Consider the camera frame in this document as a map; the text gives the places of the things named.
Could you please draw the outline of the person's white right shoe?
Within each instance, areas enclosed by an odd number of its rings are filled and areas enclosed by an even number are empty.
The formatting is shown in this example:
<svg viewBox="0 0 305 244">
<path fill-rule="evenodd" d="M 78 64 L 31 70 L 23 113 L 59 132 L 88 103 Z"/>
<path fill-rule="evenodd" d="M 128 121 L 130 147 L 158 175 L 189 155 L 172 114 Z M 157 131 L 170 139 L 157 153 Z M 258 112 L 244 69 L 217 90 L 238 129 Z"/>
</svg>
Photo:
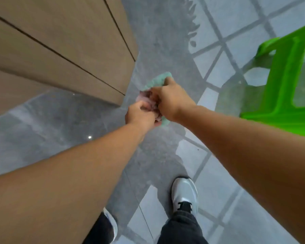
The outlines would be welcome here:
<svg viewBox="0 0 305 244">
<path fill-rule="evenodd" d="M 198 214 L 198 190 L 190 177 L 178 176 L 171 186 L 173 212 L 184 211 L 193 216 Z"/>
</svg>

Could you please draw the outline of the person's left hand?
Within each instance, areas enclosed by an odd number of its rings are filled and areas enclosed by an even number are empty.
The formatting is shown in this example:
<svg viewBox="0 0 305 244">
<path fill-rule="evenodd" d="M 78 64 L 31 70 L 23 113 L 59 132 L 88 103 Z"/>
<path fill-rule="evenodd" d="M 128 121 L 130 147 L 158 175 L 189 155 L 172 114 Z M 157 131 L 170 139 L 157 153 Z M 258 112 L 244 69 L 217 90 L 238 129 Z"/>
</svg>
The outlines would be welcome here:
<svg viewBox="0 0 305 244">
<path fill-rule="evenodd" d="M 130 105 L 128 107 L 128 111 L 125 115 L 125 123 L 126 126 L 133 127 L 136 132 L 139 132 L 141 134 L 146 134 L 155 127 L 158 127 L 161 125 L 161 122 L 158 123 L 147 123 L 144 122 L 144 120 L 140 117 L 140 102 L 135 102 L 134 104 Z"/>
</svg>

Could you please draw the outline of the person's dark left trouser leg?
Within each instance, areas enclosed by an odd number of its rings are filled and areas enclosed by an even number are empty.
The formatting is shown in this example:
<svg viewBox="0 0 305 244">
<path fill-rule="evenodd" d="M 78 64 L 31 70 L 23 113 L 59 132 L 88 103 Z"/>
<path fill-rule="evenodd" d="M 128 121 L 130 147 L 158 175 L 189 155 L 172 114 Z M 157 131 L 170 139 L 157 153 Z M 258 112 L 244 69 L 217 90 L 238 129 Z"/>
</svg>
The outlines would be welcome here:
<svg viewBox="0 0 305 244">
<path fill-rule="evenodd" d="M 107 244 L 107 230 L 105 227 L 105 217 L 101 212 L 82 244 Z"/>
</svg>

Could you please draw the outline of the wooden cabinet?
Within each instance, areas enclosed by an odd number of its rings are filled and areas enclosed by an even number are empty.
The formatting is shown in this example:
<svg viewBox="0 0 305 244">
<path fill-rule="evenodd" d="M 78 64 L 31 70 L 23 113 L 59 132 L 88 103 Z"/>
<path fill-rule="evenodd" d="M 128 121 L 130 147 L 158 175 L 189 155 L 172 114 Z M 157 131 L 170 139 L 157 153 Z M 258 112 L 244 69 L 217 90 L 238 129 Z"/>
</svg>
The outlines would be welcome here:
<svg viewBox="0 0 305 244">
<path fill-rule="evenodd" d="M 121 0 L 0 0 L 0 115 L 51 86 L 120 106 L 137 57 Z"/>
</svg>

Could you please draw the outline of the person's right forearm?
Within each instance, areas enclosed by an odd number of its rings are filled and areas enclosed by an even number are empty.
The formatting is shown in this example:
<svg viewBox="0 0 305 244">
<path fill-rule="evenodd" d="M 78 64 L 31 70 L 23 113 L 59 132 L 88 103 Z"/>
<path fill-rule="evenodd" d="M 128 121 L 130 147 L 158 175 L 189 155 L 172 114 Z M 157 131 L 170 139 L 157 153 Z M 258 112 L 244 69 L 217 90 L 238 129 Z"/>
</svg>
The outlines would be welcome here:
<svg viewBox="0 0 305 244">
<path fill-rule="evenodd" d="M 305 137 L 181 107 L 175 122 L 189 129 L 230 175 L 300 244 L 305 244 Z"/>
</svg>

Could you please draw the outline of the person's white left shoe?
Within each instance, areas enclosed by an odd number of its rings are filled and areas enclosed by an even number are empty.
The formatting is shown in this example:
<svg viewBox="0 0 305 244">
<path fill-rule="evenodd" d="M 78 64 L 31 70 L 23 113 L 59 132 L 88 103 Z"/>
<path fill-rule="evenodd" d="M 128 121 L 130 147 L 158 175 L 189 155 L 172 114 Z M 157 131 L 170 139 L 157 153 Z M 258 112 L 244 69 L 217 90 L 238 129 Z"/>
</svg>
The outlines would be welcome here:
<svg viewBox="0 0 305 244">
<path fill-rule="evenodd" d="M 112 244 L 118 235 L 118 224 L 113 215 L 104 207 L 105 229 L 107 230 L 107 244 Z"/>
</svg>

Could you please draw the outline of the green and pink cleaning cloth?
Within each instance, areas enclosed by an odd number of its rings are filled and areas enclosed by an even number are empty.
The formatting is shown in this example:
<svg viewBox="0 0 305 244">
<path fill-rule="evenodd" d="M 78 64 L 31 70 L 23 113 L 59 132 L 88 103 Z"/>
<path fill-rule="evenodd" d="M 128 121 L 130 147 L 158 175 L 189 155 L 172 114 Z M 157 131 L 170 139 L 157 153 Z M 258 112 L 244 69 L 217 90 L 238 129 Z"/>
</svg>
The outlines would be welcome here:
<svg viewBox="0 0 305 244">
<path fill-rule="evenodd" d="M 165 80 L 167 77 L 172 77 L 170 72 L 162 73 L 152 80 L 150 80 L 140 91 L 138 96 L 136 97 L 135 102 L 144 101 L 150 105 L 151 110 L 158 109 L 158 100 L 157 97 L 154 97 L 151 93 L 151 88 L 153 87 L 162 87 L 164 86 Z"/>
</svg>

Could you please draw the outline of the person's dark trouser leg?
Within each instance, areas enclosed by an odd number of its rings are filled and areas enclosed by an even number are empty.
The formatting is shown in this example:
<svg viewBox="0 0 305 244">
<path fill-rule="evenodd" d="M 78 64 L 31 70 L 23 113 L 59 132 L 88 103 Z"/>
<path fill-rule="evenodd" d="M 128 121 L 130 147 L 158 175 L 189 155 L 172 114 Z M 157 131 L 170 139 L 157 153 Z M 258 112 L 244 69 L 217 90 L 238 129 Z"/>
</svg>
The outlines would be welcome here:
<svg viewBox="0 0 305 244">
<path fill-rule="evenodd" d="M 82 244 L 107 244 L 107 230 L 105 227 L 105 217 L 101 212 Z"/>
<path fill-rule="evenodd" d="M 157 244 L 209 244 L 193 214 L 179 210 L 162 227 Z"/>
</svg>

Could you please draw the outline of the person's right hand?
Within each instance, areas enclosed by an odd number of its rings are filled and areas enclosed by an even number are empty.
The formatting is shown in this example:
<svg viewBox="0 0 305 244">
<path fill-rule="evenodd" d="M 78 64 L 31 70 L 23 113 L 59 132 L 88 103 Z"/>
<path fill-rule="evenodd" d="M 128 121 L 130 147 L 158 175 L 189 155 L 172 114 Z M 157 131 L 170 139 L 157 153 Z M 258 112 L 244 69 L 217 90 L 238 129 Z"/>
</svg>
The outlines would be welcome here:
<svg viewBox="0 0 305 244">
<path fill-rule="evenodd" d="M 196 106 L 187 92 L 172 77 L 166 77 L 163 86 L 152 87 L 150 91 L 158 98 L 160 113 L 172 122 L 178 123 L 186 110 Z"/>
</svg>

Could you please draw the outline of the person's dark right trouser leg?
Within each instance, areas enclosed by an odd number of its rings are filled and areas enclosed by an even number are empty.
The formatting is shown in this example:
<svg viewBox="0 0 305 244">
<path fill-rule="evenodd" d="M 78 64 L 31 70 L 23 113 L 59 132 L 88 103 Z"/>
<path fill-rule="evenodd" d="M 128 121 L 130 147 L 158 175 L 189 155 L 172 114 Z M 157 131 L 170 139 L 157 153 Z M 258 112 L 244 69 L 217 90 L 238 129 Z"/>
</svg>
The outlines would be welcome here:
<svg viewBox="0 0 305 244">
<path fill-rule="evenodd" d="M 193 214 L 179 210 L 162 227 L 157 244 L 209 244 Z"/>
</svg>

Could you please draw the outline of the person's left forearm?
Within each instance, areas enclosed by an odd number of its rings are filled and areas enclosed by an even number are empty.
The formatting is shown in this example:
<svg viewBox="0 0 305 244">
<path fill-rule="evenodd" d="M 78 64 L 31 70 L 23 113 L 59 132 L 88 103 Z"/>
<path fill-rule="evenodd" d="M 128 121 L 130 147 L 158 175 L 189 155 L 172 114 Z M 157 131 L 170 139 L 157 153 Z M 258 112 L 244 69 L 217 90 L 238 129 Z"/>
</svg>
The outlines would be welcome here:
<svg viewBox="0 0 305 244">
<path fill-rule="evenodd" d="M 82 244 L 150 128 L 125 126 L 0 176 L 0 244 Z"/>
</svg>

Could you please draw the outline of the person's white shoe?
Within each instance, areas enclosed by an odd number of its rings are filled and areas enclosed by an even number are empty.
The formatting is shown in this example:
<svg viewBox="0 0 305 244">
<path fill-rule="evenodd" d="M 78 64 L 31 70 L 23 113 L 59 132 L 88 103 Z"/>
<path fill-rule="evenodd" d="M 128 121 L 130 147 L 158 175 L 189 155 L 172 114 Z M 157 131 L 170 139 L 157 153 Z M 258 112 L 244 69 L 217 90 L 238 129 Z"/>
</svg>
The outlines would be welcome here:
<svg viewBox="0 0 305 244">
<path fill-rule="evenodd" d="M 107 244 L 112 244 L 118 235 L 118 224 L 113 215 L 104 207 L 105 229 L 107 230 Z"/>
<path fill-rule="evenodd" d="M 173 212 L 184 211 L 193 216 L 198 214 L 198 190 L 190 177 L 178 176 L 171 186 Z"/>
</svg>

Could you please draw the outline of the green plastic chair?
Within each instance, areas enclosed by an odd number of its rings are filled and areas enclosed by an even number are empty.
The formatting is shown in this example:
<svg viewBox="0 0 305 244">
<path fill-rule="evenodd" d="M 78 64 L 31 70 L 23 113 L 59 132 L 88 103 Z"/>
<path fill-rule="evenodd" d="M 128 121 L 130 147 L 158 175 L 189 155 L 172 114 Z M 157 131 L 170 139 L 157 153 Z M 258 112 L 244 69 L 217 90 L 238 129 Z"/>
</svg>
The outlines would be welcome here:
<svg viewBox="0 0 305 244">
<path fill-rule="evenodd" d="M 261 105 L 240 118 L 260 122 L 305 136 L 305 107 L 293 98 L 305 58 L 305 26 L 284 36 L 263 42 L 255 58 L 275 51 Z"/>
</svg>

